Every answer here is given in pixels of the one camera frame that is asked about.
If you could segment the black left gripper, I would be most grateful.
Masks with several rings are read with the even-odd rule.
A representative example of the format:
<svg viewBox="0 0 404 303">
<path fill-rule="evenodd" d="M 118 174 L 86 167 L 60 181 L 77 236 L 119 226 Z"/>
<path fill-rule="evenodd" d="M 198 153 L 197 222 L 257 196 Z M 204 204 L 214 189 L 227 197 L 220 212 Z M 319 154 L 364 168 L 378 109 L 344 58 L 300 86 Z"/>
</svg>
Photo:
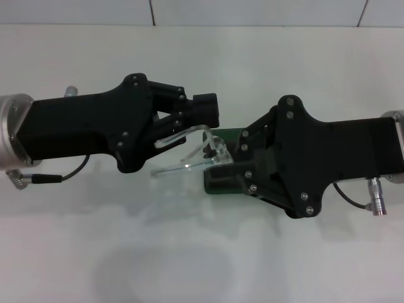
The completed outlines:
<svg viewBox="0 0 404 303">
<path fill-rule="evenodd" d="M 16 137 L 32 160 L 106 154 L 122 173 L 154 156 L 152 83 L 130 74 L 108 92 L 35 101 Z"/>
</svg>

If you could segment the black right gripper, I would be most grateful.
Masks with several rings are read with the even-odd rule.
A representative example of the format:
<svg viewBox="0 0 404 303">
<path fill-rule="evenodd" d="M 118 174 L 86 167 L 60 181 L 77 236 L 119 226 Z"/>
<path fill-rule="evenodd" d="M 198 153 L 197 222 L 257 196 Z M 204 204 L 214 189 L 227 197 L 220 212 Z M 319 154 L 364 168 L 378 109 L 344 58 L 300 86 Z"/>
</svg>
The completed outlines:
<svg viewBox="0 0 404 303">
<path fill-rule="evenodd" d="M 391 117 L 321 122 L 309 115 L 299 97 L 286 95 L 240 131 L 234 151 L 239 160 L 250 159 L 273 142 L 283 185 L 251 161 L 236 162 L 208 169 L 208 194 L 244 194 L 285 208 L 287 192 L 292 204 L 288 216 L 314 217 L 330 184 L 403 172 Z"/>
</svg>

